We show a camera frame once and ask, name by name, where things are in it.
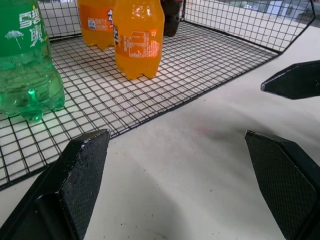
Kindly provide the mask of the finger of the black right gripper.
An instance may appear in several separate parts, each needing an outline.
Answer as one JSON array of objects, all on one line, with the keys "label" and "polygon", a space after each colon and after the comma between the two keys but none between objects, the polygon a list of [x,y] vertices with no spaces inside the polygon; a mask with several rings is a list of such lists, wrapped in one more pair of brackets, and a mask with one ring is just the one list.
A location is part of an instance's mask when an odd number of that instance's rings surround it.
[{"label": "finger of the black right gripper", "polygon": [[244,135],[259,190],[284,238],[320,238],[320,167],[294,141]]}]

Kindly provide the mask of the black pointed left gripper right finger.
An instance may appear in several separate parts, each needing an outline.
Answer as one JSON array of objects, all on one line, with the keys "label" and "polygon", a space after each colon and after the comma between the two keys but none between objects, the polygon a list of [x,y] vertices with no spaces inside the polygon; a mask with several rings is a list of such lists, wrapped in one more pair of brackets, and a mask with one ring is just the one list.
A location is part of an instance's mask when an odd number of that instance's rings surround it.
[{"label": "black pointed left gripper right finger", "polygon": [[260,90],[290,100],[318,97],[320,95],[320,61],[292,64],[264,81]]}]

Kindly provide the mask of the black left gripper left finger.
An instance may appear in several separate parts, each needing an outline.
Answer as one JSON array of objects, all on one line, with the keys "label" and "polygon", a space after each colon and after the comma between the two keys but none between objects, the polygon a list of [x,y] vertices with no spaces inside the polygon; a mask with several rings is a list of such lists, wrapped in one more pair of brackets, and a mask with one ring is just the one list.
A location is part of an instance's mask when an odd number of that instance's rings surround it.
[{"label": "black left gripper left finger", "polygon": [[108,129],[72,139],[0,228],[2,240],[82,240],[100,191]]}]

